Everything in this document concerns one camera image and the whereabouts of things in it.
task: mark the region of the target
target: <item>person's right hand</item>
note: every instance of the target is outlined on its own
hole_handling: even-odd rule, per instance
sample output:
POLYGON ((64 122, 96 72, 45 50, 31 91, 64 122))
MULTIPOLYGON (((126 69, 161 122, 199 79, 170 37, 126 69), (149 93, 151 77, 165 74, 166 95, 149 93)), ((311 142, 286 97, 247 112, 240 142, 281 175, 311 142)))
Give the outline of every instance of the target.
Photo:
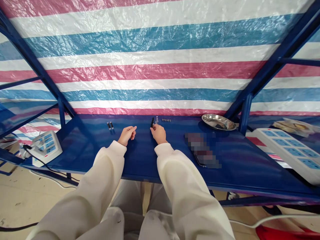
POLYGON ((161 143, 167 143, 166 140, 166 131, 164 130, 164 127, 155 124, 153 125, 152 128, 150 128, 152 136, 154 138, 154 140, 156 140, 157 144, 161 144, 161 143))

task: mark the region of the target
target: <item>metal plate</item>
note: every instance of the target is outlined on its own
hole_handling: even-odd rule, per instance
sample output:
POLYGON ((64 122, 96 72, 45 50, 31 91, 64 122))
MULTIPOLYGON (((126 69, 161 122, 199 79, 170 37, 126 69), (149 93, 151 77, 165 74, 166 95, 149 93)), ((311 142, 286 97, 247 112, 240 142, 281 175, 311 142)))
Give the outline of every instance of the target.
POLYGON ((237 128, 234 122, 220 115, 204 114, 201 118, 206 124, 215 129, 232 131, 237 128))

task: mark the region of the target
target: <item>blue stripe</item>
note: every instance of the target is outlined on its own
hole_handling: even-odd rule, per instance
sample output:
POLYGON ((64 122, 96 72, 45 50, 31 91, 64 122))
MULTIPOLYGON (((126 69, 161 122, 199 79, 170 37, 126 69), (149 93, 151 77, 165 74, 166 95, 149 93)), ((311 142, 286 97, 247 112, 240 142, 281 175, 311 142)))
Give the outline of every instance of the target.
POLYGON ((0 61, 23 59, 11 42, 0 43, 0 61))
MULTIPOLYGON (((64 92, 68 101, 208 100, 233 102, 240 91, 226 89, 81 90, 64 92)), ((263 89, 253 102, 320 101, 320 88, 263 89)))
POLYGON ((301 14, 26 38, 38 58, 280 43, 301 14))
POLYGON ((15 135, 17 135, 17 137, 26 137, 26 138, 29 138, 30 140, 34 139, 35 137, 29 137, 23 133, 15 133, 15 135))
POLYGON ((55 97, 49 91, 43 90, 1 90, 0 98, 7 99, 41 99, 55 100, 55 97))
POLYGON ((44 122, 44 123, 50 123, 51 125, 60 125, 60 119, 55 118, 36 118, 35 120, 32 120, 30 123, 38 123, 38 122, 44 122))
POLYGON ((52 106, 56 104, 57 101, 21 101, 21 102, 2 102, 1 104, 8 108, 19 108, 21 110, 25 110, 28 108, 34 108, 34 107, 40 107, 40 106, 52 106))
POLYGON ((278 88, 263 89, 252 102, 318 102, 320 88, 278 88))

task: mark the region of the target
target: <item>pink stripe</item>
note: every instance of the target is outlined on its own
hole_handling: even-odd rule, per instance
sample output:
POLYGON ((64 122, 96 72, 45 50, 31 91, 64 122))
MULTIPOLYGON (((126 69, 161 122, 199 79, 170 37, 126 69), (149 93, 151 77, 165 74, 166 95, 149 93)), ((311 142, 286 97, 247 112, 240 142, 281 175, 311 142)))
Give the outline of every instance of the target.
POLYGON ((58 108, 52 108, 50 109, 48 112, 46 112, 45 114, 57 114, 59 115, 59 109, 58 108))
POLYGON ((38 127, 30 127, 30 126, 23 126, 19 128, 19 130, 23 133, 32 133, 32 132, 46 132, 46 131, 59 131, 60 129, 57 127, 54 127, 52 125, 49 126, 38 126, 38 127))
POLYGON ((151 4, 177 0, 1 0, 0 7, 8 18, 14 17, 38 17, 69 12, 93 11, 113 7, 128 7, 134 5, 151 4))
POLYGON ((180 78, 250 79, 264 62, 209 62, 121 65, 48 70, 55 83, 180 78))
POLYGON ((0 82, 17 82, 20 80, 34 78, 37 75, 34 71, 0 71, 0 82))
POLYGON ((78 114, 111 115, 166 115, 166 116, 201 116, 212 113, 223 115, 226 111, 204 109, 126 109, 126 108, 75 108, 78 114))
POLYGON ((250 115, 269 115, 269 116, 320 116, 320 112, 289 112, 289 111, 255 111, 250 115))
MULTIPOLYGON (((78 114, 111 114, 111 115, 167 115, 167 116, 201 116, 212 113, 224 115, 223 110, 209 109, 127 109, 127 108, 75 108, 78 114)), ((251 115, 283 115, 283 116, 320 116, 320 112, 286 112, 286 111, 255 111, 251 115)))
POLYGON ((286 64, 275 77, 317 77, 320 67, 286 64))
MULTIPOLYGON (((180 78, 234 78, 251 79, 265 62, 210 62, 174 63, 149 65, 120 65, 48 70, 55 83, 102 81, 102 80, 147 80, 180 78)), ((36 77, 33 71, 0 71, 0 82, 15 82, 36 77)), ((320 76, 320 68, 287 64, 276 77, 320 76)))

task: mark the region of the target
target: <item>white power strip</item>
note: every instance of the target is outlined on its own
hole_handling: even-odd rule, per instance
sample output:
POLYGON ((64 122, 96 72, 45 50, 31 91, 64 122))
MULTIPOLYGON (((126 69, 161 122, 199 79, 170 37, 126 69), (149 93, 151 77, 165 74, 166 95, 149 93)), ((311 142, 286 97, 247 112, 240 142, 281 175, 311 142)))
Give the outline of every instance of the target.
POLYGON ((320 185, 320 155, 280 129, 257 128, 255 136, 305 180, 320 185))
MULTIPOLYGON (((54 131, 48 131, 39 135, 32 140, 32 143, 36 147, 29 150, 29 152, 45 164, 52 161, 62 153, 62 148, 54 131)), ((32 165, 42 167, 43 163, 33 157, 32 165)))

